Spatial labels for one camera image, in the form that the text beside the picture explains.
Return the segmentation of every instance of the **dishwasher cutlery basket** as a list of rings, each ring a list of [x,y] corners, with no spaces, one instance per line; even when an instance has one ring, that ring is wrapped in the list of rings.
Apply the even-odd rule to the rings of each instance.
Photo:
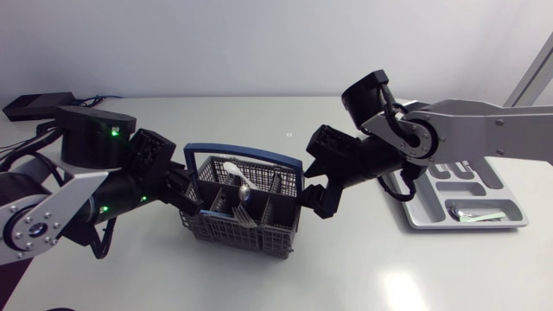
[[[213,155],[197,168],[196,153]],[[219,143],[189,143],[184,156],[188,168],[195,172],[199,192],[190,195],[199,196],[204,205],[194,215],[181,211],[181,220],[197,239],[288,257],[300,218],[301,206],[296,198],[303,190],[301,161],[261,149]],[[257,224],[255,228],[241,226],[232,214],[232,207],[240,203],[238,188],[245,182],[229,175],[223,169],[224,162],[236,164],[259,187],[251,190],[251,201],[245,207]]]

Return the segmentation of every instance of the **gray cutlery tray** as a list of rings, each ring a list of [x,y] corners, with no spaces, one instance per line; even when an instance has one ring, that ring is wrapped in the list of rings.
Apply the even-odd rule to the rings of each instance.
[[[396,192],[407,194],[396,171],[388,175]],[[407,219],[416,229],[515,228],[528,225],[528,219],[511,190],[485,158],[429,166],[415,181],[415,198],[403,202]],[[464,213],[485,215],[505,213],[499,221],[460,222],[449,209],[457,206]]]

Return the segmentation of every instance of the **blue basket handle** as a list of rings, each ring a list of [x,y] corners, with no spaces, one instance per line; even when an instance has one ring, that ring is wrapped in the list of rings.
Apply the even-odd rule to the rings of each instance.
[[[241,147],[223,143],[188,143],[184,147],[184,159],[187,162],[188,169],[192,169],[196,178],[198,177],[198,168],[196,166],[196,153],[219,153],[226,155],[247,156],[252,159],[258,159],[265,162],[275,163],[287,168],[294,169],[296,172],[296,195],[300,195],[303,190],[303,168],[302,162],[293,157],[280,155],[267,150]]]

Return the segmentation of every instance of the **robotic arm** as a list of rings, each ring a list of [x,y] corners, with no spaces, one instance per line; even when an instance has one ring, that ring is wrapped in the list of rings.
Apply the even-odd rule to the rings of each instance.
[[[315,160],[305,176],[326,175],[328,184],[309,186],[299,200],[324,219],[336,212],[343,189],[373,178],[397,200],[412,199],[413,181],[430,164],[483,156],[553,163],[553,147],[541,138],[551,128],[553,107],[500,108],[462,100],[402,106],[387,83],[380,70],[342,95],[364,139],[322,125],[308,143]],[[130,139],[135,125],[126,115],[60,108],[56,130],[6,158],[0,165],[0,265],[40,255],[61,237],[90,245],[102,258],[117,216],[153,200],[189,215],[202,208],[203,201],[189,195],[196,187],[193,171],[170,160],[175,144],[151,130]],[[60,136],[60,153],[36,152]],[[21,156],[35,159],[10,171]],[[393,193],[382,179],[398,169],[409,194]],[[60,184],[54,192],[42,185],[50,175]],[[94,226],[102,222],[107,227],[100,239]]]
[[[387,87],[384,71],[370,73],[342,94],[342,102],[365,139],[322,125],[307,151],[315,161],[306,177],[326,175],[326,188],[309,186],[302,201],[322,218],[332,217],[344,188],[378,178],[397,200],[410,200],[413,180],[430,164],[471,161],[484,156],[547,161],[553,146],[544,141],[553,107],[501,108],[481,102],[444,100],[401,106]],[[402,169],[409,194],[395,194],[382,175]]]
[[[192,171],[171,162],[175,144],[143,129],[129,140],[135,118],[64,107],[56,123],[49,137],[63,135],[61,153],[36,153],[45,145],[40,141],[2,164],[8,170],[19,156],[35,157],[0,173],[0,265],[40,255],[61,237],[90,245],[96,258],[103,258],[117,216],[154,200],[188,214],[200,210],[203,202],[188,195],[195,187]],[[52,193],[42,185],[50,175],[60,184]],[[100,239],[94,226],[103,222],[107,227]]]

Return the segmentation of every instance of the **white table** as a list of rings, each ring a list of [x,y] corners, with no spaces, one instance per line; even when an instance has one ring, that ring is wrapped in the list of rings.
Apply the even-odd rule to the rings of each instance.
[[[339,98],[130,98],[98,108],[177,143],[179,162],[186,143],[231,143],[293,156],[307,169],[305,147],[321,124],[356,133]],[[38,123],[3,117],[0,145],[33,136]],[[198,241],[174,207],[155,202],[118,218],[106,259],[66,239],[37,257],[6,310],[551,310],[553,168],[493,164],[527,227],[414,230],[401,205],[368,181],[343,193],[331,219],[303,209],[296,251],[281,260]]]

